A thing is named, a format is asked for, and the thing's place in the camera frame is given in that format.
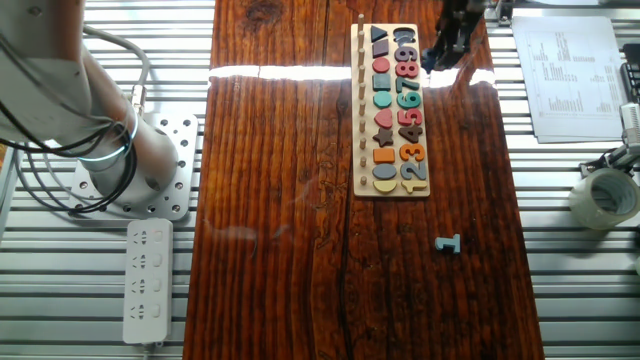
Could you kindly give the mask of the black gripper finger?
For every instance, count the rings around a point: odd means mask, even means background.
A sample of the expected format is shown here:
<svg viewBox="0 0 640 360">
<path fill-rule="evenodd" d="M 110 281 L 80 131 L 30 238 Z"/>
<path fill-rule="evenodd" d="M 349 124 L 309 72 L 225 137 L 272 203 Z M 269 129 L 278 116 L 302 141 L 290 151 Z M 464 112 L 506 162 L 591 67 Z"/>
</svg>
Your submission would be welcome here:
<svg viewBox="0 0 640 360">
<path fill-rule="evenodd" d="M 468 27 L 460 27 L 454 31 L 451 52 L 456 56 L 463 56 L 469 51 L 471 30 Z"/>
<path fill-rule="evenodd" d="M 449 59 L 448 34 L 445 30 L 438 32 L 437 40 L 432 48 L 432 69 L 446 70 L 452 67 Z"/>
</svg>

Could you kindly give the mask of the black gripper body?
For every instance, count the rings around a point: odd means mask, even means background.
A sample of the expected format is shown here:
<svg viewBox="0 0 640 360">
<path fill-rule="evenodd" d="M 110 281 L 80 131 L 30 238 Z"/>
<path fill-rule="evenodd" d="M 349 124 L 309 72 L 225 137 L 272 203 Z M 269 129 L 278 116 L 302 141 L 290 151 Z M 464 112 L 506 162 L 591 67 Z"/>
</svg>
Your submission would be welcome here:
<svg viewBox="0 0 640 360">
<path fill-rule="evenodd" d="M 484 0 L 443 0 L 440 31 L 473 31 L 484 15 Z"/>
</svg>

